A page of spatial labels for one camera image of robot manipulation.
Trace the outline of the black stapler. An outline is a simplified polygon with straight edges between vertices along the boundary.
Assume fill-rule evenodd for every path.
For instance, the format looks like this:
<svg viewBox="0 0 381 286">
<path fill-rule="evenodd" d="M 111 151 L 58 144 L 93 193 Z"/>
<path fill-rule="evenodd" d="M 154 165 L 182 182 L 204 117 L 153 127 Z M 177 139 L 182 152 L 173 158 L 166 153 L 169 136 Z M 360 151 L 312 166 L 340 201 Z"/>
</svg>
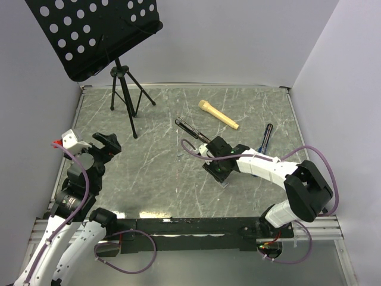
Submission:
<svg viewBox="0 0 381 286">
<path fill-rule="evenodd" d="M 175 124 L 183 129 L 186 133 L 188 133 L 190 136 L 192 136 L 195 139 L 198 139 L 202 141 L 203 143 L 209 144 L 211 140 L 207 138 L 203 133 L 201 133 L 199 130 L 185 122 L 181 117 L 178 117 L 175 120 Z"/>
</svg>

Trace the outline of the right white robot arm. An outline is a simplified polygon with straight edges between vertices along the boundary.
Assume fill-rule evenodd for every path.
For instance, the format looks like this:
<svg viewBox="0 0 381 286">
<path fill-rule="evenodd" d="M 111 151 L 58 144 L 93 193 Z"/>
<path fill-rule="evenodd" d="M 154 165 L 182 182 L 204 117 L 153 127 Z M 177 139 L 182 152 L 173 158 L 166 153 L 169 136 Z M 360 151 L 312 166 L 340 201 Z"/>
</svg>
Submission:
<svg viewBox="0 0 381 286">
<path fill-rule="evenodd" d="M 333 198 L 333 191 L 316 165 L 283 161 L 238 144 L 231 147 L 221 137 L 198 147 L 205 157 L 203 168 L 220 184 L 232 171 L 265 179 L 281 187 L 287 199 L 266 209 L 260 216 L 258 229 L 266 237 L 275 236 L 294 220 L 313 222 Z"/>
</svg>

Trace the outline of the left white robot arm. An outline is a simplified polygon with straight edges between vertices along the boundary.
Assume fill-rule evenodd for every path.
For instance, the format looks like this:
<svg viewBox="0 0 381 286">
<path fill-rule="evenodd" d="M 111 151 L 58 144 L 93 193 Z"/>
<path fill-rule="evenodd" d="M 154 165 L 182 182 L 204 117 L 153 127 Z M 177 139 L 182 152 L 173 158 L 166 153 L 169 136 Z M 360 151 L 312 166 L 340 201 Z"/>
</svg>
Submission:
<svg viewBox="0 0 381 286">
<path fill-rule="evenodd" d="M 73 129 L 52 143 L 70 159 L 70 167 L 41 241 L 14 285 L 68 285 L 91 249 L 117 234 L 116 214 L 92 207 L 102 189 L 105 165 L 121 152 L 121 145 L 114 133 L 92 137 L 102 148 L 85 142 Z"/>
</svg>

